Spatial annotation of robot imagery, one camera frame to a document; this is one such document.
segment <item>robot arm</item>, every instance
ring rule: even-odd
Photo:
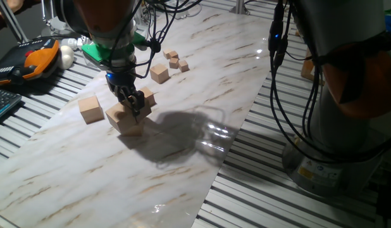
[[[107,71],[111,92],[120,102],[127,100],[134,116],[144,106],[144,94],[134,82],[136,58],[133,40],[134,0],[74,0],[95,45],[83,47],[84,54]]]

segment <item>marble-patterned mat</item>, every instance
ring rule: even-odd
[[[190,227],[269,72],[270,23],[211,8],[176,21],[163,49],[190,71],[135,82],[158,103],[141,138],[83,121],[77,100],[116,103],[100,74],[0,167],[0,214],[20,227]]]

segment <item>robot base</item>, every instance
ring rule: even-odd
[[[375,131],[369,134],[369,138],[362,151],[383,142],[383,136]],[[307,154],[319,160],[326,160],[299,138],[296,139],[295,143]],[[342,165],[319,163],[305,157],[293,145],[288,143],[283,150],[282,162],[287,175],[299,187],[310,193],[320,196],[335,196],[338,194],[356,196],[366,186],[381,160],[382,156],[378,156],[362,163]]]

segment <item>metal pole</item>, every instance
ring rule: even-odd
[[[250,15],[250,13],[244,7],[245,0],[236,0],[236,6],[233,7],[229,12],[243,15]]]
[[[11,11],[6,1],[0,0],[0,12],[6,21],[8,28],[12,31],[17,41],[20,43],[28,42],[27,36],[24,34],[24,31],[16,19],[16,16]]]

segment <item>black cable bundle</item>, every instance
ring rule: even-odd
[[[139,1],[138,4],[136,5],[136,7],[134,8],[134,10],[132,11],[132,13],[130,14],[130,16],[127,18],[127,21],[125,22],[123,28],[121,29],[120,33],[118,34],[118,36],[115,40],[115,43],[114,43],[113,48],[111,50],[110,56],[108,58],[110,70],[112,72],[127,72],[127,71],[131,70],[132,68],[147,65],[147,70],[146,70],[146,73],[144,76],[136,75],[140,79],[146,78],[147,74],[149,73],[150,67],[151,67],[152,59],[154,58],[154,55],[156,53],[160,52],[161,45],[162,45],[164,39],[166,38],[166,35],[171,27],[171,24],[175,20],[176,14],[193,8],[195,5],[199,4],[201,1],[202,0],[197,0],[196,2],[192,3],[190,6],[184,8],[184,6],[187,3],[189,3],[190,0],[185,0],[180,5],[179,5],[179,0],[177,0],[176,6],[169,6],[164,1],[144,0],[143,3],[145,5],[145,7],[147,8],[149,14],[151,14],[151,10],[153,12],[153,15],[151,15],[151,16],[153,16],[153,33],[152,34],[149,33],[151,36],[151,40],[147,42],[147,45],[151,48],[151,55],[150,55],[149,59],[143,63],[135,64],[135,65],[128,66],[128,67],[122,68],[122,69],[115,69],[112,64],[112,59],[113,59],[113,55],[114,55],[116,46],[117,46],[118,42],[120,41],[122,34],[124,33],[124,29],[130,23],[133,16],[135,15],[135,13],[139,9],[140,5],[142,4],[142,1]],[[162,11],[166,15],[166,25],[160,31],[156,31],[156,10]],[[169,21],[169,15],[168,15],[169,13],[173,13],[173,17],[170,21]]]

